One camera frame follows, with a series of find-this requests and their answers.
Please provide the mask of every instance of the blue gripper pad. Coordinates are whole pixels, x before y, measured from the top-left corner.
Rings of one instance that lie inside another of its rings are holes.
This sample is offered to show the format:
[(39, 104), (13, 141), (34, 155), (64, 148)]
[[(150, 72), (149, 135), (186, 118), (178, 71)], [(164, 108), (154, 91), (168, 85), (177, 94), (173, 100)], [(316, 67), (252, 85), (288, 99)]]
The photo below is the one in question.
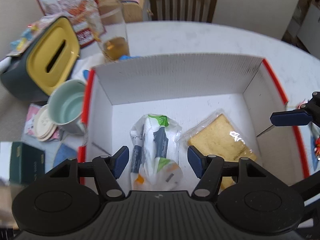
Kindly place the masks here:
[(300, 109), (273, 113), (270, 121), (274, 126), (299, 126), (312, 122), (312, 116)]
[(198, 153), (196, 153), (191, 146), (188, 148), (188, 162), (189, 162), (191, 168), (193, 169), (193, 172), (197, 176), (197, 178), (201, 179), (201, 177), (203, 176), (203, 174), (205, 172), (205, 170), (203, 168), (203, 160), (202, 159), (203, 158), (205, 159), (206, 157), (200, 153), (200, 155), (202, 155), (202, 157), (201, 157), (199, 155), (199, 153), (200, 153), (199, 151), (198, 151)]
[(119, 179), (129, 161), (129, 148), (122, 146), (120, 150), (110, 158), (114, 159), (114, 167), (111, 172), (115, 179)]

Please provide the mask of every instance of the beer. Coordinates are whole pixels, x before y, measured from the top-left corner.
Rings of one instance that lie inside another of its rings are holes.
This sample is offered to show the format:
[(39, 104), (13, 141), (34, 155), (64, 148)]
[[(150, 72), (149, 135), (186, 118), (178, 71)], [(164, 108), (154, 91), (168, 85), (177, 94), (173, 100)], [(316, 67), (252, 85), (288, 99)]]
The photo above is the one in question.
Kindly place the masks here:
[(129, 46), (124, 37), (115, 37), (103, 43), (106, 58), (117, 60), (123, 55), (129, 56)]

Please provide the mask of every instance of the glass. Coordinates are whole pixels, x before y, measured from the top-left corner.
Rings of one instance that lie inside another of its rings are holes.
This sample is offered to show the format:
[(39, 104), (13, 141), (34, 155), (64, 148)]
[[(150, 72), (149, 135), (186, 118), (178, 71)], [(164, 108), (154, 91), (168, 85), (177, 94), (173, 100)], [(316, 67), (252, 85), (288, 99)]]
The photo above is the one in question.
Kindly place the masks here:
[(98, 38), (99, 47), (108, 61), (129, 56), (127, 28), (123, 17), (122, 4), (115, 2), (99, 7), (101, 23), (105, 33)]

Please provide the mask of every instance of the mug handle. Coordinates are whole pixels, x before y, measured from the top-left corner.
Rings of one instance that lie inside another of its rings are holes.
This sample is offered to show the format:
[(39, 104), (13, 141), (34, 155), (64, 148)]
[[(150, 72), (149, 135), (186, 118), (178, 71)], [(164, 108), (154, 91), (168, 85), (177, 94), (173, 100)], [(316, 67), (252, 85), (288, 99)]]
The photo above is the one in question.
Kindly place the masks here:
[(81, 130), (81, 132), (83, 133), (83, 135), (84, 135), (82, 146), (85, 146), (85, 145), (87, 145), (87, 141), (88, 141), (87, 127), (84, 124), (84, 122), (82, 122), (80, 119), (77, 121), (76, 124), (77, 124), (78, 128)]

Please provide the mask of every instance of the plastic bag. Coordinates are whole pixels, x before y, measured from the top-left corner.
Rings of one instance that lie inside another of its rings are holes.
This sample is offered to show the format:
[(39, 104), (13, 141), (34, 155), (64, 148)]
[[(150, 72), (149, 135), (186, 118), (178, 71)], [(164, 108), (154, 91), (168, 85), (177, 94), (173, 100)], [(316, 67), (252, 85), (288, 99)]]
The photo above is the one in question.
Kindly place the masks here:
[(70, 20), (81, 48), (94, 41), (93, 35), (84, 19), (92, 12), (97, 14), (98, 0), (37, 0), (45, 15), (63, 13)]
[(44, 29), (50, 26), (55, 20), (63, 16), (63, 13), (52, 14), (49, 16), (43, 16), (40, 20), (31, 23), (21, 33), (20, 38), (10, 43), (12, 51), (7, 56), (19, 56), (29, 48), (30, 44), (39, 37)]
[[(230, 123), (227, 117), (218, 110), (196, 127), (181, 136), (179, 142), (195, 146), (203, 155), (210, 154), (222, 157), (227, 162), (237, 162), (241, 157), (256, 161), (257, 157), (246, 145), (243, 135)], [(221, 189), (234, 184), (231, 177), (224, 177)]]
[(102, 25), (100, 14), (98, 11), (98, 8), (94, 10), (93, 13), (87, 13), (84, 16), (85, 20), (87, 21), (87, 24), (90, 28), (90, 31), (93, 35), (93, 38), (97, 42), (99, 49), (101, 52), (104, 51), (103, 42), (100, 39), (100, 35), (104, 34), (106, 32), (104, 26)]
[(165, 115), (145, 114), (130, 131), (134, 145), (132, 190), (172, 190), (182, 179), (178, 166), (180, 125)]
[[(298, 104), (296, 109), (300, 109), (300, 106), (308, 103), (308, 100), (303, 100)], [(311, 148), (307, 147), (308, 155), (311, 155), (312, 167), (315, 172), (317, 172), (318, 165), (320, 163), (320, 128), (314, 123), (310, 122), (308, 126), (301, 126), (302, 134), (308, 134), (307, 127), (310, 132)]]

